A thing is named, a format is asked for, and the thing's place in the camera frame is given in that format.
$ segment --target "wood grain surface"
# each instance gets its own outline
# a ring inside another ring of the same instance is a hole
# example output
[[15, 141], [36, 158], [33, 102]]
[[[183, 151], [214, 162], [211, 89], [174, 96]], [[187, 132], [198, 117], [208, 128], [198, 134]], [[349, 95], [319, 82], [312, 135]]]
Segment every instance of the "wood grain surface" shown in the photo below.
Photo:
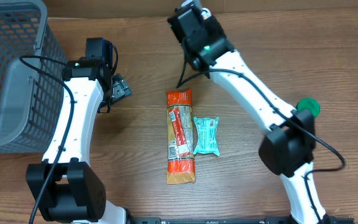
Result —
[[[316, 98], [322, 111], [318, 136], [347, 159], [344, 171], [316, 174], [321, 203], [330, 215], [358, 223], [358, 8], [247, 12], [218, 16], [249, 67], [279, 97], [296, 104]], [[219, 116], [220, 157], [196, 156], [196, 183], [166, 185], [166, 90], [173, 90], [183, 52], [164, 17], [53, 21], [50, 27], [68, 58], [85, 54], [87, 37], [105, 37], [119, 50], [118, 71], [133, 95], [98, 114], [91, 166], [107, 197], [135, 216], [255, 218], [286, 216], [282, 181], [258, 157], [256, 123], [222, 88], [206, 78], [187, 83], [193, 111]], [[318, 168], [338, 159], [318, 146]], [[41, 154], [0, 154], [0, 223], [28, 221], [34, 199], [25, 182]], [[40, 213], [36, 223], [44, 223]]]
[[[171, 16], [182, 0], [44, 0], [51, 17]], [[214, 13], [358, 7], [358, 0], [201, 0]]]

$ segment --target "robotic arm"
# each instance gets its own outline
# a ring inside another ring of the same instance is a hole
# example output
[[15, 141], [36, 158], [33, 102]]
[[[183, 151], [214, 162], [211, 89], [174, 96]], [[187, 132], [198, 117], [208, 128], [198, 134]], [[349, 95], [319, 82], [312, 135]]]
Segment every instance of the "robotic arm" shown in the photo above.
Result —
[[[324, 223], [353, 223], [352, 219], [339, 220], [326, 215], [310, 174], [308, 186], [314, 202], [314, 209], [312, 208], [304, 177], [313, 169], [312, 150], [316, 143], [313, 138], [291, 124], [296, 123], [314, 134], [313, 115], [308, 110], [297, 111], [271, 92], [248, 68], [240, 53], [226, 38], [219, 22], [207, 9], [201, 8], [199, 1], [185, 1], [168, 22], [183, 47], [185, 60], [194, 70], [226, 69], [244, 75], [245, 78], [241, 78], [232, 73], [211, 72], [207, 77], [227, 90], [256, 120], [260, 132], [265, 135], [259, 156], [274, 174], [281, 177], [290, 199], [290, 218], [268, 217], [264, 220], [243, 220], [241, 223], [316, 224], [319, 221], [315, 211]], [[111, 75], [110, 55], [110, 42], [104, 39], [88, 39], [86, 57], [68, 62], [63, 71], [63, 80], [74, 93], [75, 111], [65, 151], [62, 152], [53, 172], [53, 179], [47, 183], [39, 205], [43, 218], [62, 223], [204, 224], [205, 222], [194, 220], [184, 222], [162, 221], [159, 218], [131, 218], [127, 210], [106, 200], [104, 185], [90, 168], [89, 148], [94, 119], [100, 106], [106, 105], [109, 108], [115, 101], [131, 93], [120, 75]], [[31, 164], [27, 169], [26, 181], [34, 198], [39, 196], [46, 173], [57, 156], [58, 143], [62, 139], [70, 112], [70, 99], [67, 96], [65, 91], [57, 129], [48, 151], [44, 154], [43, 162]], [[276, 110], [266, 99], [273, 103]], [[286, 119], [277, 114], [277, 110]], [[56, 183], [64, 177], [67, 178], [68, 184]]]

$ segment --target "green circular object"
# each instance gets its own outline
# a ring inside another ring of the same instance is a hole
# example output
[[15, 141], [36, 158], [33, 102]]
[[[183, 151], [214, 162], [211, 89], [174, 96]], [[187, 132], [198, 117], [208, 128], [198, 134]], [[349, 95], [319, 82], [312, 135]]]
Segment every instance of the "green circular object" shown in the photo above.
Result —
[[313, 98], [304, 98], [302, 99], [298, 105], [296, 106], [298, 111], [303, 111], [308, 109], [310, 113], [314, 116], [314, 118], [317, 118], [320, 114], [321, 107], [320, 104], [317, 102], [317, 100]]

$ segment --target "plastic basket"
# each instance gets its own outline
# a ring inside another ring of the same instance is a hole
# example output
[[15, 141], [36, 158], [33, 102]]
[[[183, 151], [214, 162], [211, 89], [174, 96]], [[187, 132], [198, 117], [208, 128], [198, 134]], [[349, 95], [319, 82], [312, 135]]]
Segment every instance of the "plastic basket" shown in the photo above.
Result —
[[[0, 1], [0, 152], [45, 152], [56, 128], [63, 88], [19, 61], [32, 54], [67, 60], [47, 24], [45, 4]], [[61, 78], [62, 65], [26, 61]]]

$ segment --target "blue packet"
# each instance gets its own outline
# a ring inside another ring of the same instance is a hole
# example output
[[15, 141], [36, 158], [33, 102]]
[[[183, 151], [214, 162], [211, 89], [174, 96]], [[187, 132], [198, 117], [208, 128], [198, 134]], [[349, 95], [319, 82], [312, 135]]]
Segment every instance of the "blue packet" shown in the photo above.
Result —
[[208, 154], [213, 153], [219, 156], [218, 145], [216, 144], [216, 130], [219, 118], [197, 118], [194, 117], [194, 123], [197, 127], [197, 146], [194, 155], [197, 153]]

